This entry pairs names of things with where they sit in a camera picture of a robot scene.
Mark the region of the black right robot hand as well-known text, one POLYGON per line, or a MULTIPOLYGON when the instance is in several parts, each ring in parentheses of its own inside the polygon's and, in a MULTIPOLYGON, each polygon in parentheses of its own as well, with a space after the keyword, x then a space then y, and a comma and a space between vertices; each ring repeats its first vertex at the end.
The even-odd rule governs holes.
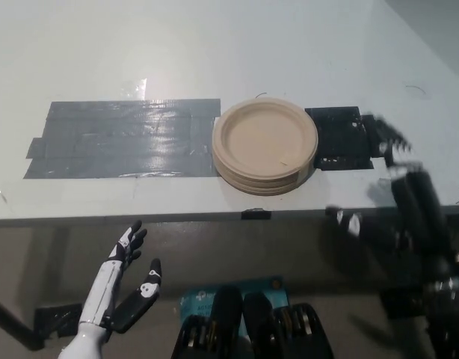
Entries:
POLYGON ((453 276, 451 237, 429 173, 419 162, 393 162, 388 170, 400 227, 338 206, 328 206, 326 216, 350 238, 382 251, 419 256, 424 283, 453 276))

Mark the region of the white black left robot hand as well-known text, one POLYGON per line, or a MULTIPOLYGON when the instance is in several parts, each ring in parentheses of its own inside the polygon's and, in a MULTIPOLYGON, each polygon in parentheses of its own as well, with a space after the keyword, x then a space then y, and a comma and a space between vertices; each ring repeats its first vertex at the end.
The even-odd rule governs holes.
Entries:
POLYGON ((147 230, 136 221, 118 239, 106 261, 100 266, 79 319, 80 323, 94 325, 119 334, 127 332, 159 297, 162 270, 155 258, 143 283, 120 304, 117 303, 120 282, 125 270, 140 255, 147 230))

